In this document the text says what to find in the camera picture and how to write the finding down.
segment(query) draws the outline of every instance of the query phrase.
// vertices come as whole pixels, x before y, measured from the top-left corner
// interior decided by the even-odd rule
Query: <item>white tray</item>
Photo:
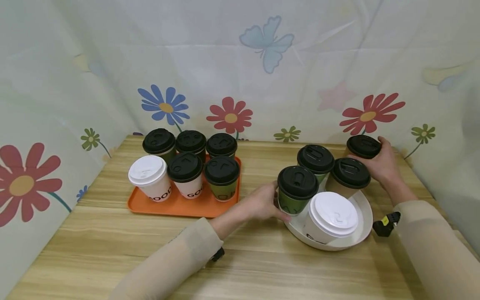
[[[322,184],[318,192],[324,192],[325,183],[327,178],[322,181]],[[350,247],[355,246],[356,244],[362,242],[370,234],[373,224],[373,214],[372,208],[367,198],[363,195],[361,191],[356,192],[353,196],[348,199],[352,202],[353,206],[357,210],[357,215],[359,219],[359,224],[357,229],[353,232],[352,235],[346,238],[339,238],[329,242],[328,244],[322,244],[317,241],[307,238],[303,233],[303,225],[305,224],[305,218],[308,214],[308,205],[305,209],[298,215],[292,217],[290,223],[285,223],[290,232],[299,240],[305,244],[325,251],[340,251]]]

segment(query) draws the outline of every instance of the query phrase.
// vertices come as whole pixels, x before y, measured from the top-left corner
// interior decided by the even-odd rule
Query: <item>beige sleeve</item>
[[[395,207],[398,236],[432,300],[480,299],[480,263],[425,201]]]
[[[222,245],[210,223],[199,219],[128,273],[109,299],[164,299],[202,268]]]

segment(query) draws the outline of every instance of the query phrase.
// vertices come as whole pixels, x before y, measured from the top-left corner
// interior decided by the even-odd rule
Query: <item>flower stem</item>
[[[415,151],[417,151],[417,149],[420,147],[420,145],[421,145],[421,142],[420,142],[420,143],[419,143],[419,144],[418,144],[418,145],[415,147],[415,149],[413,149],[413,151],[412,151],[412,152],[410,152],[410,154],[409,154],[409,155],[407,155],[407,156],[406,156],[404,159],[407,159],[407,158],[409,158],[409,157],[410,157],[410,155],[412,155],[412,154],[413,154]]]
[[[181,129],[180,129],[180,126],[177,124],[177,122],[173,121],[175,123],[175,125],[177,126],[177,128],[179,129],[179,132],[181,132]]]
[[[105,147],[105,145],[104,145],[101,141],[98,141],[98,143],[99,143],[100,145],[102,145],[102,147],[103,147],[103,148],[105,149],[105,151],[107,152],[108,156],[109,156],[110,158],[112,158],[112,156],[110,155],[110,152],[108,152],[108,150],[107,150],[107,147]]]
[[[72,212],[72,209],[68,206],[68,204],[65,203],[65,201],[63,201],[60,196],[58,196],[57,194],[55,194],[54,192],[49,192],[48,193],[50,196],[52,196],[53,198],[57,199],[58,202],[60,202],[67,210],[69,213]]]

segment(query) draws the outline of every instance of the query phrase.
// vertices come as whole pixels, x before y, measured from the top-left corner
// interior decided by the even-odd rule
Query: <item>tray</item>
[[[325,183],[327,178],[322,181],[318,192],[325,191]],[[356,192],[353,196],[348,199],[355,209],[357,210],[357,215],[359,219],[359,224],[357,229],[353,232],[352,235],[346,238],[340,238],[329,242],[328,244],[319,243],[317,241],[307,238],[303,233],[303,226],[305,224],[305,219],[308,214],[308,205],[307,207],[298,215],[294,216],[290,223],[285,223],[290,232],[299,240],[305,244],[325,251],[340,251],[359,244],[370,234],[373,224],[373,213],[370,203],[363,193],[360,191]]]
[[[127,206],[130,211],[136,214],[148,215],[164,215],[164,216],[191,216],[214,218],[226,212],[234,206],[240,198],[240,181],[241,181],[241,160],[235,157],[240,165],[240,176],[237,182],[235,195],[227,202],[220,202],[212,194],[205,176],[202,174],[203,191],[195,199],[186,199],[182,197],[177,186],[172,184],[172,194],[164,202],[154,202],[150,200],[138,187],[133,189]]]

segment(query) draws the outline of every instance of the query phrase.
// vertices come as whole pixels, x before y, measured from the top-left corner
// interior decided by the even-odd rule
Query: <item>cup lid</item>
[[[229,185],[239,175],[240,165],[229,156],[216,156],[205,164],[205,178],[213,185]]]
[[[297,162],[315,174],[325,174],[333,168],[335,159],[327,148],[311,144],[300,149]]]
[[[358,226],[357,210],[345,197],[335,192],[321,192],[310,201],[312,219],[329,234],[341,238]]]
[[[169,150],[174,144],[175,136],[165,128],[158,128],[146,135],[142,146],[147,153],[159,154]]]
[[[216,133],[207,141],[207,152],[219,155],[230,155],[237,151],[237,140],[230,134]]]
[[[175,147],[179,152],[197,152],[205,147],[207,138],[197,130],[186,130],[177,135]]]
[[[137,159],[128,170],[128,179],[136,186],[149,185],[161,179],[167,170],[163,158],[147,155]]]
[[[348,139],[347,147],[356,156],[371,159],[380,153],[382,144],[368,135],[359,134]]]
[[[309,200],[318,191],[319,183],[315,175],[302,166],[291,166],[278,175],[278,188],[288,197]]]
[[[202,173],[202,160],[193,152],[182,152],[172,158],[167,174],[174,182],[189,182]]]
[[[371,180],[367,167],[350,157],[336,159],[330,175],[351,189],[363,189]]]

